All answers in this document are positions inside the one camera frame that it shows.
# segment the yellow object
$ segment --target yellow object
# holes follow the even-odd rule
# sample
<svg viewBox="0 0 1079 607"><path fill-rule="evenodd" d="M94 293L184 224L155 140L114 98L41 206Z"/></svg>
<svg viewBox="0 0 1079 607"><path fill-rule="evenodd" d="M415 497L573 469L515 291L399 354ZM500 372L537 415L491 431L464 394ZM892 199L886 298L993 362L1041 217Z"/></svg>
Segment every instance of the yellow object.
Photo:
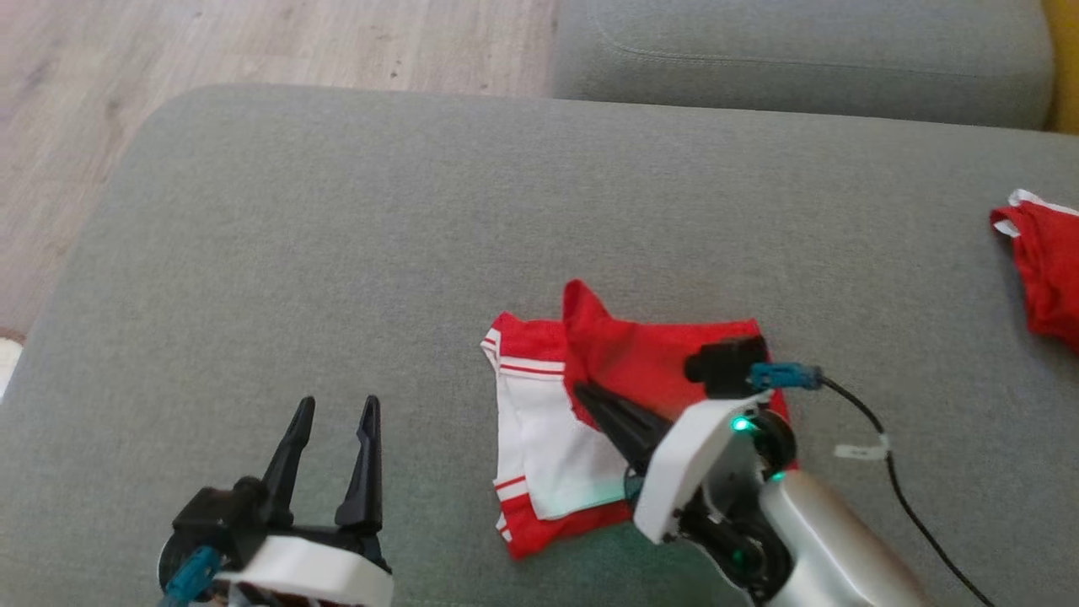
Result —
<svg viewBox="0 0 1079 607"><path fill-rule="evenodd" d="M1049 129L1079 135L1079 0L1042 0L1056 54Z"/></svg>

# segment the white cable tag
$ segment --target white cable tag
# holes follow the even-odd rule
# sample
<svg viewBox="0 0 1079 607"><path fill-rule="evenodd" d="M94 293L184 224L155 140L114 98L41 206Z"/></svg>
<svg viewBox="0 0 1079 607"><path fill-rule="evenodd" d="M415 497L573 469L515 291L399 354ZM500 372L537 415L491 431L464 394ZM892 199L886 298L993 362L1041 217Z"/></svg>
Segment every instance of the white cable tag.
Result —
<svg viewBox="0 0 1079 607"><path fill-rule="evenodd" d="M836 445L835 457L842 457L846 459L880 460L888 457L888 452L890 450L891 450L891 444L888 442L888 436L880 434L880 444L874 447Z"/></svg>

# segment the red stripe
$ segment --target red stripe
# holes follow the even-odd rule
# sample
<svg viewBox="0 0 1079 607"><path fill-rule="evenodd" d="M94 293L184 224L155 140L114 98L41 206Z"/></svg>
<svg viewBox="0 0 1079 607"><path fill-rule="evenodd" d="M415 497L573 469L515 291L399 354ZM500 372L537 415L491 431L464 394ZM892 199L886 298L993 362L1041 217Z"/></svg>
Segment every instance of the red stripe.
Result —
<svg viewBox="0 0 1079 607"><path fill-rule="evenodd" d="M510 371L527 371L529 373L538 373L540 375L562 375L563 373L565 373L564 371L550 371L550 370L541 370L541 369L529 369L529 368L519 368L519 367L516 367L516 365L501 365L501 367L502 367L502 369L508 369Z"/></svg>
<svg viewBox="0 0 1079 607"><path fill-rule="evenodd" d="M506 481L505 483L498 483L497 485L495 485L495 486L494 486L494 491L496 491L496 492L497 492L498 489L502 489L502 488L505 488L505 487L508 487L508 486L510 486L510 485L513 485L513 484L515 484L515 483L520 483L520 482L521 482L521 481L523 481L523 480L524 480L524 475L523 475L523 474L521 474L521 475L520 475L520 477L518 477L517 479L510 479L509 481Z"/></svg>

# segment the gray fabric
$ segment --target gray fabric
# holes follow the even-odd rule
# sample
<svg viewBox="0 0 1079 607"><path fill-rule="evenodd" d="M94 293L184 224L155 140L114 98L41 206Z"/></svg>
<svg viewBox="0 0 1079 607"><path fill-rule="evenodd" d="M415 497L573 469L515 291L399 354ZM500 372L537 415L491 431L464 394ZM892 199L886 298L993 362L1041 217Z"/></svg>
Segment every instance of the gray fabric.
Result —
<svg viewBox="0 0 1079 607"><path fill-rule="evenodd" d="M565 0L555 96L1040 128L1038 0Z"/></svg>
<svg viewBox="0 0 1079 607"><path fill-rule="evenodd" d="M72 250L0 408L0 604L149 605L168 523L318 414L301 522L329 522L368 394L400 605L734 605L629 526L511 563L494 532L502 311L582 276L622 317L757 318L879 413L911 501L1000 605L1074 602L1079 358L1027 333L987 212L1075 204L1079 140L825 115L232 86L159 110ZM866 423L795 392L804 467L942 604L970 603Z"/></svg>

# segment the black cable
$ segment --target black cable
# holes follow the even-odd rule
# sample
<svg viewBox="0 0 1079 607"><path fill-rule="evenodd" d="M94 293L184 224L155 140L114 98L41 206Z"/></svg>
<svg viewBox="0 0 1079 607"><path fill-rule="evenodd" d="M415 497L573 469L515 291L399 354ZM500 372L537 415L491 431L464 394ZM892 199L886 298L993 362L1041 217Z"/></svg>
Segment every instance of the black cable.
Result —
<svg viewBox="0 0 1079 607"><path fill-rule="evenodd" d="M873 412L870 411L870 409L865 406L865 403L861 402L861 400L859 400L858 397L855 397L846 388L839 386L838 384L829 380L828 377L824 377L823 375L820 376L820 383L831 388L838 396L850 401L850 404L858 408L858 411L862 412L862 415L864 415L870 420L870 424L873 425L873 428L877 431L877 434L885 436L884 426L880 424L880 420L877 419L877 416L873 415ZM960 571L959 568L955 566L955 563L952 563L952 560L948 558L947 554L944 553L944 549L941 548L941 544L937 542L937 538L934 538L933 535L929 533L929 529L927 529L926 526L921 523L921 520L918 519L918 515L914 513L914 509L911 508L911 505L906 501L906 497L903 495L903 489L899 487L899 479L896 478L896 461L891 457L891 449L888 449L885 455L885 464L887 464L888 466L888 480L891 481L891 491L894 492L896 499L899 500L899 505L903 507L903 511L906 512L906 515L911 519L911 522L914 523L914 526L917 527L919 532L921 532L921 535L926 538L926 541L928 541L929 546L931 546L933 548L933 551L937 552L937 556L940 556L941 561L944 562L944 565L952 570L952 574L956 577L956 579L962 582L962 585L967 587L967 590L969 590L974 596L976 596L978 599L981 601L983 605L993 607L993 602L989 601L987 596L982 594L982 591L978 590L978 587L974 585L974 582L970 581L969 579L967 579L967 576L962 575L962 571Z"/></svg>

